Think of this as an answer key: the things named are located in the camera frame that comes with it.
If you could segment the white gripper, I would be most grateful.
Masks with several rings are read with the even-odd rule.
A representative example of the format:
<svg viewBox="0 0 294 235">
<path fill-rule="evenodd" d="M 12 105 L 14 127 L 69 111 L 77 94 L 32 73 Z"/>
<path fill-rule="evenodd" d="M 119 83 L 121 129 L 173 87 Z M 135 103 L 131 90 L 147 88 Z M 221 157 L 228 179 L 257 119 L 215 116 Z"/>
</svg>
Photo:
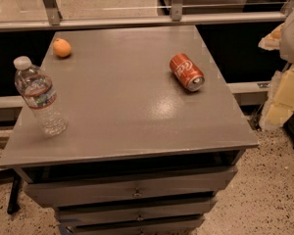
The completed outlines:
<svg viewBox="0 0 294 235">
<path fill-rule="evenodd" d="M 280 58 L 294 64 L 294 10 L 283 23 L 261 39 L 264 50 L 278 50 Z M 276 71 L 271 79 L 268 99 L 262 109 L 259 125 L 262 130 L 282 127 L 294 114 L 294 65 L 285 72 Z"/>
</svg>

